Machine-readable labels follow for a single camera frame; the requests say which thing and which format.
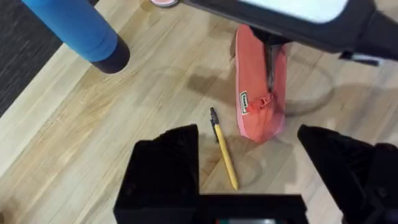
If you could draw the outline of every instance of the black plastic part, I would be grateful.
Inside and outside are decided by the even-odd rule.
[[[118,42],[112,54],[99,62],[92,62],[101,72],[112,74],[121,71],[129,62],[130,50],[125,41],[118,35]]]
[[[305,125],[298,138],[343,212],[343,223],[398,223],[398,148]]]
[[[398,60],[398,23],[379,11],[371,16],[355,51]]]
[[[336,19],[321,24],[238,0],[185,0],[185,3],[327,52],[357,50],[398,60],[398,24],[378,12],[373,0],[349,0]]]
[[[200,195],[198,130],[189,125],[139,141],[114,215],[119,224],[215,224],[224,218],[276,218],[307,224],[300,195]]]

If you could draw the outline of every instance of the label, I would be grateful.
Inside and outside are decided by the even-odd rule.
[[[247,108],[248,105],[249,105],[249,102],[248,102],[248,93],[246,93],[246,91],[241,92],[241,94],[240,94],[240,99],[241,99],[241,111],[242,111],[242,114],[247,114],[248,111],[246,110],[246,108]]]

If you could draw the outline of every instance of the wooden floor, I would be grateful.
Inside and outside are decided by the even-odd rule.
[[[398,14],[395,1],[380,6]],[[302,194],[314,224],[339,223],[341,214],[296,137],[302,123],[398,143],[398,63],[367,67],[295,44],[285,131],[257,145],[236,127],[237,24],[183,4],[159,9],[118,0],[96,8],[129,44],[129,65],[105,75],[63,45],[1,117],[4,223],[115,223],[112,207],[134,143],[190,123],[200,130],[201,191],[234,192],[214,142],[211,106],[239,192]]]

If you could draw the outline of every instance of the blue foam roller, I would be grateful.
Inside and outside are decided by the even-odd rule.
[[[89,62],[115,57],[112,54],[115,54],[118,42],[123,42],[87,0],[22,1],[62,41]]]

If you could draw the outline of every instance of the pencil case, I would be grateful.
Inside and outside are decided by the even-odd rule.
[[[276,50],[267,58],[270,47],[256,38],[249,26],[239,26],[236,33],[236,115],[241,135],[259,143],[279,133],[284,125],[285,46],[272,46]],[[267,59],[273,64],[271,79],[267,74],[270,72]]]

